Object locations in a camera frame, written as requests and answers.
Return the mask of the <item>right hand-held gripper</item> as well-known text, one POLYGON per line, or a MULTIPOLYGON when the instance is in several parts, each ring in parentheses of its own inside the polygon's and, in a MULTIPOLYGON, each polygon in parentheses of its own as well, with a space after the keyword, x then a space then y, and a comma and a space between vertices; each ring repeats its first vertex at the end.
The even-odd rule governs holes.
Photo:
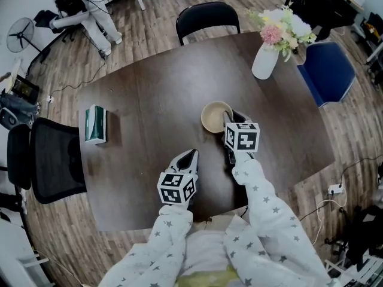
POLYGON ((236 110, 232 112, 232 118, 229 111, 223 112, 224 147, 229 163, 236 164, 238 154, 247 154, 254 159, 258 151, 260 129, 249 116, 236 110))

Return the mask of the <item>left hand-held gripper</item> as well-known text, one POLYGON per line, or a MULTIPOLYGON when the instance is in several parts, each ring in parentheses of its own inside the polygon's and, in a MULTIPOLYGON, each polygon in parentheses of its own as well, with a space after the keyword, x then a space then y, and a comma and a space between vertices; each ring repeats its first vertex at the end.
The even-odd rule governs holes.
POLYGON ((157 182, 160 200, 165 205, 187 210, 197 193, 199 151, 190 149, 173 158, 157 182))

